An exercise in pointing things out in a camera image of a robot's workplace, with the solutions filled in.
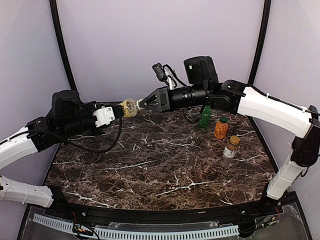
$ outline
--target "white arm link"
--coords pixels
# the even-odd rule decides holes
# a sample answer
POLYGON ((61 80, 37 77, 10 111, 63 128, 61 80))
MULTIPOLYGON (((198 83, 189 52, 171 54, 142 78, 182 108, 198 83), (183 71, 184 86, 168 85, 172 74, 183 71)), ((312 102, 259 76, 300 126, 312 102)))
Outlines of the white arm link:
POLYGON ((263 96, 252 87, 245 87, 243 93, 245 96, 240 99, 238 114, 274 124, 302 139, 309 131, 311 113, 263 96))
POLYGON ((47 186, 35 186, 0 176, 0 200, 36 204, 48 208, 53 194, 47 186))
POLYGON ((102 108, 94 111, 93 115, 96 116, 96 119, 97 119, 97 121, 95 121, 95 126, 97 128, 103 125, 108 126, 112 121, 116 119, 114 111, 110 106, 108 107, 103 106, 102 108))
MULTIPOLYGON (((27 130, 27 127, 23 127, 14 135, 27 130)), ((0 170, 25 156, 38 152, 32 140, 27 138, 27 135, 27 133, 22 134, 0 145, 0 170)))

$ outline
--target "green bottle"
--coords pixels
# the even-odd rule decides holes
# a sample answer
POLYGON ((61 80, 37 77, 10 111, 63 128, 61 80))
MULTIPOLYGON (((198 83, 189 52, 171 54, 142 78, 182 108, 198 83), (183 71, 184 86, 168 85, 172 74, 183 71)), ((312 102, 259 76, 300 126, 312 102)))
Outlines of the green bottle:
POLYGON ((207 105, 203 109, 201 119, 198 122, 198 126, 200 128, 206 129, 209 125, 210 117, 211 117, 211 107, 207 105))

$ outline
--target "white cable tray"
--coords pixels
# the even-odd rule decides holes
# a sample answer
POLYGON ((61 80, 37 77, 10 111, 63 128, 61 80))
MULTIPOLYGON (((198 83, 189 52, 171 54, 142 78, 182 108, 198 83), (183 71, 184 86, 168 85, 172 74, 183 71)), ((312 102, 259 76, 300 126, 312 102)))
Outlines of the white cable tray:
MULTIPOLYGON (((68 220, 59 220, 48 216, 34 214, 33 222, 60 232, 72 235, 75 234, 72 232, 74 223, 68 220)), ((120 231, 99 227, 94 227, 94 230, 99 235, 100 239, 104 240, 211 240, 239 235, 238 225, 199 231, 179 232, 120 231)))

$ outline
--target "white bracket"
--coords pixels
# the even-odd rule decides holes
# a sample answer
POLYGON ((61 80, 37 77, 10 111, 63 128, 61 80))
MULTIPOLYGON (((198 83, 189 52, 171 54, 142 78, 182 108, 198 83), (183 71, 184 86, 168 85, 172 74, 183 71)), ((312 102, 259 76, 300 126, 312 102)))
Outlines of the white bracket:
POLYGON ((167 77, 167 81, 169 82, 169 89, 173 90, 174 89, 174 84, 172 82, 172 78, 175 78, 175 77, 172 74, 172 72, 169 70, 169 68, 167 68, 166 66, 163 68, 163 70, 164 70, 164 74, 167 77))
POLYGON ((115 114, 114 111, 112 110, 112 107, 102 107, 96 111, 93 112, 93 115, 96 116, 97 121, 95 121, 95 126, 101 127, 103 125, 109 125, 112 121, 114 121, 115 114))

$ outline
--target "bottle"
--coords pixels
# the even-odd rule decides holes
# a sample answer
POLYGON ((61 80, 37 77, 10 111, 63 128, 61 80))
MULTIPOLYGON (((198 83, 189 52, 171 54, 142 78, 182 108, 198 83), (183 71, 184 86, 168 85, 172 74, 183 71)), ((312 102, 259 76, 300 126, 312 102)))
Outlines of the bottle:
POLYGON ((240 138, 238 136, 231 136, 228 143, 225 145, 223 155, 221 157, 221 164, 223 168, 229 168, 234 156, 239 148, 240 138))
POLYGON ((226 116, 220 117, 215 125, 214 136, 217 139, 224 139, 228 130, 228 118, 226 116))
POLYGON ((137 102, 132 98, 124 100, 119 105, 122 106, 124 118, 132 118, 138 114, 139 109, 137 108, 137 102))
POLYGON ((201 119, 198 122, 200 128, 206 129, 209 125, 209 120, 211 118, 211 107, 205 106, 201 115, 201 119))

